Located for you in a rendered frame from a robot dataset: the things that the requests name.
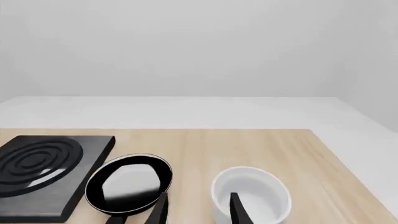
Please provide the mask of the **flat black stove plate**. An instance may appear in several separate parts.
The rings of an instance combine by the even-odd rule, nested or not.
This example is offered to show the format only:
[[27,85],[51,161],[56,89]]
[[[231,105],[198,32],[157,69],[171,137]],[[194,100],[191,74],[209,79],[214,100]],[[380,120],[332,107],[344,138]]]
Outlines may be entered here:
[[16,136],[0,146],[0,223],[64,223],[114,136]]

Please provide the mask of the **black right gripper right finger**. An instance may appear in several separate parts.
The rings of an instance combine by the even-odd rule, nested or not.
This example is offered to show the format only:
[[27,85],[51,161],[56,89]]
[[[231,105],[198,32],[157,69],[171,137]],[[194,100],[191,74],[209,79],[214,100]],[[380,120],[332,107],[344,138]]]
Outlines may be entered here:
[[254,224],[236,192],[230,193],[229,212],[232,224]]

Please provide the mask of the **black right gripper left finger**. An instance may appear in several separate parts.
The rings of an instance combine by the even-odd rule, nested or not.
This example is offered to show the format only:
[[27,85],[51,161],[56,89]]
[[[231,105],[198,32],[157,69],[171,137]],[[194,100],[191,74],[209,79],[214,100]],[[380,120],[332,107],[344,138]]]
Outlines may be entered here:
[[167,224],[168,212],[169,198],[165,192],[159,197],[145,224]]

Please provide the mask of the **white bowl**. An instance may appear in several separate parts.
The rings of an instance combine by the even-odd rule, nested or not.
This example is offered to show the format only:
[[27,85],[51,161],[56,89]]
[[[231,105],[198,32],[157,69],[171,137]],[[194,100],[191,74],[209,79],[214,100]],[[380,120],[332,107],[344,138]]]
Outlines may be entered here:
[[232,224],[229,201],[236,193],[253,224],[287,224],[292,197],[276,176],[256,167],[230,167],[218,173],[211,184],[215,224]]

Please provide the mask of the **black frying pan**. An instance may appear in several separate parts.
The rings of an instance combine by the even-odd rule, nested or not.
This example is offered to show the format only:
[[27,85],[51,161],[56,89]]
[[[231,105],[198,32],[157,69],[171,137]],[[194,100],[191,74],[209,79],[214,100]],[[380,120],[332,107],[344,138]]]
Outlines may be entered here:
[[153,154],[127,154],[103,164],[88,179],[86,201],[110,217],[105,224],[126,224],[127,218],[153,210],[172,185],[171,165]]

